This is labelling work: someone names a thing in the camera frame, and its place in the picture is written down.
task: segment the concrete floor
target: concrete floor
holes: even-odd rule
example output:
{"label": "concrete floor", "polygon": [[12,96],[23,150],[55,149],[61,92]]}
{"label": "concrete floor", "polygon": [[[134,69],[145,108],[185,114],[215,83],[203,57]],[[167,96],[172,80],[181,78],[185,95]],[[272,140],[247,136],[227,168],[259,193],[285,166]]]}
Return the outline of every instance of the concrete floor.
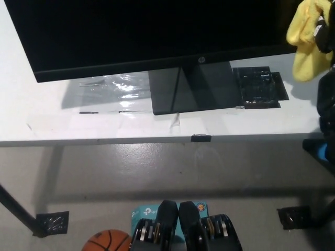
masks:
{"label": "concrete floor", "polygon": [[301,142],[136,144],[0,149],[0,182],[32,214],[70,211],[66,235],[44,239],[0,205],[1,251],[81,250],[104,229],[163,199],[206,200],[230,216],[243,250],[335,250],[335,225],[284,231],[277,208],[322,208],[333,177]]}

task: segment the desk leg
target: desk leg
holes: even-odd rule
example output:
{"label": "desk leg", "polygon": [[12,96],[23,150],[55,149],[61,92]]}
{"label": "desk leg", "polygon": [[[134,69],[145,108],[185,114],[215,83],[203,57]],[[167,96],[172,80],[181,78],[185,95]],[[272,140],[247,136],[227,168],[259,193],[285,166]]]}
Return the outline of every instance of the desk leg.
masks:
{"label": "desk leg", "polygon": [[[324,140],[306,139],[303,141],[303,149],[335,176],[335,166],[325,158],[325,148]],[[278,209],[278,214],[286,230],[322,227],[335,218],[335,199],[316,217],[313,217],[314,214],[311,213],[309,206]]]}
{"label": "desk leg", "polygon": [[39,222],[31,216],[1,185],[0,185],[0,202],[5,206],[17,219],[19,219],[34,236],[43,238],[48,236],[48,232]]}

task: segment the orange basketball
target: orange basketball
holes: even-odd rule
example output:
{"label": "orange basketball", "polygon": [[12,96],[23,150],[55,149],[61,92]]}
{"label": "orange basketball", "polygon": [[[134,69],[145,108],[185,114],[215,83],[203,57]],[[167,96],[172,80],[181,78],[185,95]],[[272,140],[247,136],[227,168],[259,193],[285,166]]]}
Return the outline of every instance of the orange basketball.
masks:
{"label": "orange basketball", "polygon": [[105,230],[93,235],[82,251],[128,251],[131,237],[120,230]]}

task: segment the monitor stand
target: monitor stand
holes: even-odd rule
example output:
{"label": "monitor stand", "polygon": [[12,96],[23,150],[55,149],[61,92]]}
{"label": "monitor stand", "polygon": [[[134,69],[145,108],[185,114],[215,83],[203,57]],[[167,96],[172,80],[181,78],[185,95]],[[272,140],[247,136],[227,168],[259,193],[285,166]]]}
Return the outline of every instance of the monitor stand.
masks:
{"label": "monitor stand", "polygon": [[242,104],[229,62],[149,71],[149,81],[155,115]]}

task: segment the monitor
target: monitor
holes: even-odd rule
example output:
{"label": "monitor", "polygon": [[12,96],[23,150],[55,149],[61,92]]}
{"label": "monitor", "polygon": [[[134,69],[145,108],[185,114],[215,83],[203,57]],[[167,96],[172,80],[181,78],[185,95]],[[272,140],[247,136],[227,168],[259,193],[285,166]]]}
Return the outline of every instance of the monitor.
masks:
{"label": "monitor", "polygon": [[[190,82],[209,75],[204,73],[207,64],[294,52],[285,37],[300,2],[5,0],[38,82],[152,71],[153,106],[167,102],[164,93],[174,97],[169,102],[176,102],[172,94],[182,82],[168,83],[159,75],[184,76],[184,92],[200,90],[201,98],[203,88],[213,86]],[[234,89],[233,84],[213,85],[225,93]]]}

